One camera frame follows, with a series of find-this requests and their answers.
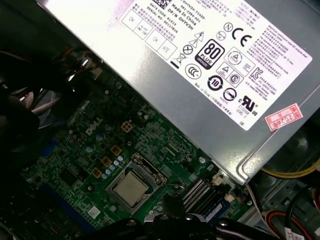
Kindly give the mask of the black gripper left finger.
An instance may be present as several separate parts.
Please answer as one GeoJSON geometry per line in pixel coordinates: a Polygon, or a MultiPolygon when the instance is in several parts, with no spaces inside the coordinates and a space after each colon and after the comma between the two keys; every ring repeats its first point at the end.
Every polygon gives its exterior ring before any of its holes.
{"type": "Polygon", "coordinates": [[[143,222],[124,218],[99,230],[102,240],[161,240],[165,239],[168,232],[175,226],[173,210],[177,198],[165,194],[163,196],[163,212],[152,213],[146,216],[143,222]]]}

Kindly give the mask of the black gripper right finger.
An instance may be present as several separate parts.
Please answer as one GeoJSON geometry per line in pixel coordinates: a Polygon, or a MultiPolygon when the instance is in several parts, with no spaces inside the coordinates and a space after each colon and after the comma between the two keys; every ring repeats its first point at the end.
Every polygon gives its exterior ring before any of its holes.
{"type": "Polygon", "coordinates": [[[176,194],[176,229],[186,240],[271,240],[272,235],[233,219],[221,217],[207,223],[204,217],[187,213],[180,194],[176,194]]]}

